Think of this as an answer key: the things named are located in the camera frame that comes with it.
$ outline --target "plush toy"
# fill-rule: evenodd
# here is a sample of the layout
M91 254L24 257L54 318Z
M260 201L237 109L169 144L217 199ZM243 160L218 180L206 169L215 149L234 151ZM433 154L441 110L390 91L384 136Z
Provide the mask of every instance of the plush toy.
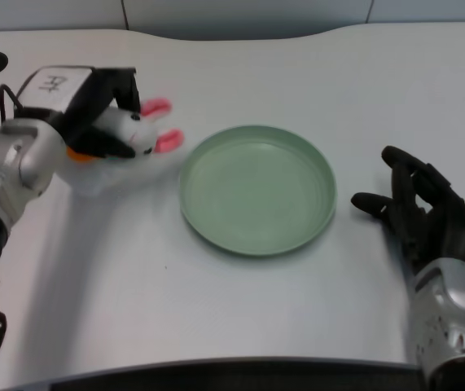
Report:
M155 122L171 110L172 104L162 98L143 103L140 113L107 108L93 124L94 127L132 147L135 158L98 158L68 148L68 156L57 174L83 196L97 196L101 191L116 186L133 167L142 164L151 155L174 151L183 144L184 135L179 129L158 135Z

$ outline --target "orange part of toy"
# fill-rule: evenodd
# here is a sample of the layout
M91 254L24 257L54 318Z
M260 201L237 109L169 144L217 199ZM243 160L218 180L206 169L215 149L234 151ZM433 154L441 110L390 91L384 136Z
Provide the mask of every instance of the orange part of toy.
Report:
M87 161L92 161L94 159L97 159L94 156L84 155L83 153L75 152L70 147L68 147L68 156L74 161L82 161L82 162L87 162Z

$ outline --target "pink bunny ear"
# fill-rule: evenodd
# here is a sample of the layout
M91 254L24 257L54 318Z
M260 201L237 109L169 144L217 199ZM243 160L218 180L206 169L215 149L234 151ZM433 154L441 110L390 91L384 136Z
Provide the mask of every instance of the pink bunny ear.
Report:
M166 153L174 151L183 144L184 140L185 135L180 129L171 129L167 133L162 134L156 140L156 147L154 148L154 152Z
M173 110L173 104L166 98L154 98L142 103L140 114L155 121Z

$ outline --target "gray wall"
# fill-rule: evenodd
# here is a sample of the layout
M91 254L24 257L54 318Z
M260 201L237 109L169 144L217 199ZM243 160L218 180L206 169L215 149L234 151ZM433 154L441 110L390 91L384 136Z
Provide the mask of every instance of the gray wall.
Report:
M297 37L365 22L442 20L465 20L465 0L0 0L0 30L128 27L181 39Z

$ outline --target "bunny face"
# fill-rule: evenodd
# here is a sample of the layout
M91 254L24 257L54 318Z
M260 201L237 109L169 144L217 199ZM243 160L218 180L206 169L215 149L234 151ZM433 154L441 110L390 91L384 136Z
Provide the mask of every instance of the bunny face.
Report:
M136 157L150 154L158 139L158 132L152 121L136 112L119 108L108 108L94 126L132 147Z

